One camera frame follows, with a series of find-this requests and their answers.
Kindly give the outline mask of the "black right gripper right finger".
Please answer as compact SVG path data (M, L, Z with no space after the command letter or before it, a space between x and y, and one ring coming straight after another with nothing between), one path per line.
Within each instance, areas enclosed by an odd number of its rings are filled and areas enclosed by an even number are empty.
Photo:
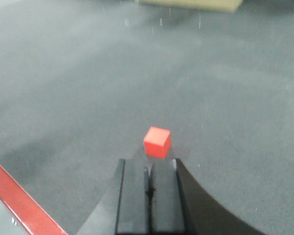
M154 235L260 235L211 196L180 159L151 167L151 232Z

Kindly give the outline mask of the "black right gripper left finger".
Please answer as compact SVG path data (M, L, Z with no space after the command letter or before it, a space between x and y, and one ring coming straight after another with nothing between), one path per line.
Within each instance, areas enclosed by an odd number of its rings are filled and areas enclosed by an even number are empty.
M105 194L79 235L147 235L148 171L140 160L118 161Z

